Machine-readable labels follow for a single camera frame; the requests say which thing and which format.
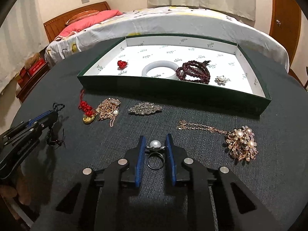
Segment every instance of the pearl brooch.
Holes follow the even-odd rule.
[[[227,82],[227,79],[226,79],[223,75],[221,75],[221,76],[217,76],[217,77],[215,78],[215,82],[216,82],[218,85],[223,85],[223,86],[225,86],[225,85],[226,85],[226,82]]]
[[[243,126],[243,129],[234,129],[233,133],[229,132],[226,143],[229,144],[231,157],[238,161],[254,160],[259,153],[255,148],[257,143],[254,141],[254,133],[247,126]]]

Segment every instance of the rhinestone brooch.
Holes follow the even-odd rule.
[[[149,102],[141,102],[138,105],[135,105],[134,107],[130,108],[128,112],[144,116],[153,114],[161,110],[162,106],[155,105],[154,103],[149,103]]]

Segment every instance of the ring band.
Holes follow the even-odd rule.
[[[163,161],[163,165],[161,165],[160,167],[151,167],[150,164],[149,164],[149,159],[150,157],[154,156],[154,155],[158,155],[158,157]],[[164,156],[161,154],[161,153],[158,153],[158,152],[152,152],[149,154],[149,156],[147,157],[147,166],[152,169],[152,170],[160,170],[164,167],[165,165],[165,158]]]
[[[171,61],[155,61],[155,62],[152,62],[152,63],[146,65],[143,68],[141,76],[142,77],[149,77],[149,76],[147,76],[147,73],[151,69],[158,68],[158,67],[170,68],[174,72],[179,68],[179,66],[177,64],[175,64],[174,62],[171,62]],[[178,80],[178,77],[177,77],[177,74],[175,73],[174,75],[167,77],[166,79]]]

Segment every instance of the red chinese knot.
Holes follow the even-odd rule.
[[[127,62],[119,60],[118,61],[118,66],[119,66],[120,69],[123,69],[123,68],[125,68],[127,66]]]
[[[78,108],[81,109],[87,117],[90,117],[95,113],[95,110],[89,104],[87,104],[87,102],[82,100],[83,97],[84,90],[82,90],[80,93],[80,103]]]

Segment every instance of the wooden bed frame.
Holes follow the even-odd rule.
[[[81,8],[71,10],[69,12],[66,12],[62,15],[59,15],[45,22],[44,28],[45,28],[49,43],[51,43],[56,38],[56,36],[58,36],[59,33],[61,33],[61,31],[66,27],[65,23],[69,19],[71,19],[74,15],[77,15],[78,13],[87,11],[87,10],[104,11],[104,10],[110,10],[110,7],[106,1],[94,3],[94,4],[87,5],[87,6],[83,6]]]

